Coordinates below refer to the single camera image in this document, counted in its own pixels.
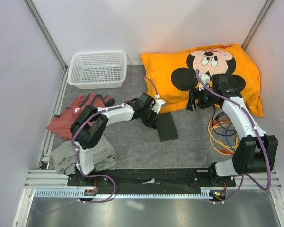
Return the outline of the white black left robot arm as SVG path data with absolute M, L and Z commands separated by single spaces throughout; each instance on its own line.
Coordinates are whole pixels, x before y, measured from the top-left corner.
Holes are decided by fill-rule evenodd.
M 70 127 L 71 143 L 76 150 L 78 181 L 84 186 L 94 182 L 95 170 L 92 149 L 100 142 L 105 128 L 111 124 L 140 119 L 149 128 L 156 128 L 156 121 L 166 101 L 159 95 L 143 93 L 124 103 L 111 107 L 86 106 Z

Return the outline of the black network switch box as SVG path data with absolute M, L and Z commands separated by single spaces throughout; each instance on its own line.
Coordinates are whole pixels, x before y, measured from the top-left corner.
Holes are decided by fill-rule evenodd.
M 179 138 L 171 113 L 160 113 L 157 118 L 157 133 L 160 142 L 176 140 Z

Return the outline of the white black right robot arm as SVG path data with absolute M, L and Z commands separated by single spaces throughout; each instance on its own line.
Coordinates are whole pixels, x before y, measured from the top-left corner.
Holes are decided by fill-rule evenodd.
M 224 177 L 252 173 L 271 174 L 274 168 L 278 140 L 267 135 L 256 123 L 241 94 L 245 80 L 239 75 L 216 74 L 209 77 L 198 71 L 188 73 L 188 88 L 195 88 L 198 105 L 204 109 L 218 104 L 227 114 L 239 137 L 232 158 L 213 163 L 207 174 L 208 183 L 218 186 Z

